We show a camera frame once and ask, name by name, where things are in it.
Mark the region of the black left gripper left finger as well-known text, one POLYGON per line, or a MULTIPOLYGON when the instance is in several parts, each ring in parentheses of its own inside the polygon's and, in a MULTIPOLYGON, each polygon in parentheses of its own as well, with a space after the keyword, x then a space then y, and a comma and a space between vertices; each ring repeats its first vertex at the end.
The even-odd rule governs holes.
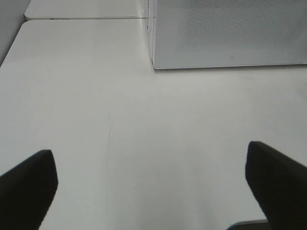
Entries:
POLYGON ((58 188, 51 150, 41 150, 0 176, 0 228, 37 230, 58 188))

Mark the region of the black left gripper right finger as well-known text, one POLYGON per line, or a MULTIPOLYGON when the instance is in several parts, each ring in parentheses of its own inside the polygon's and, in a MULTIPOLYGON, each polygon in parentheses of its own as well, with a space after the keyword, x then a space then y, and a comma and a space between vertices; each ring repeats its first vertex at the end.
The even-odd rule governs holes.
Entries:
POLYGON ((274 230, 307 228, 307 168, 269 145, 248 145, 246 181, 274 230))

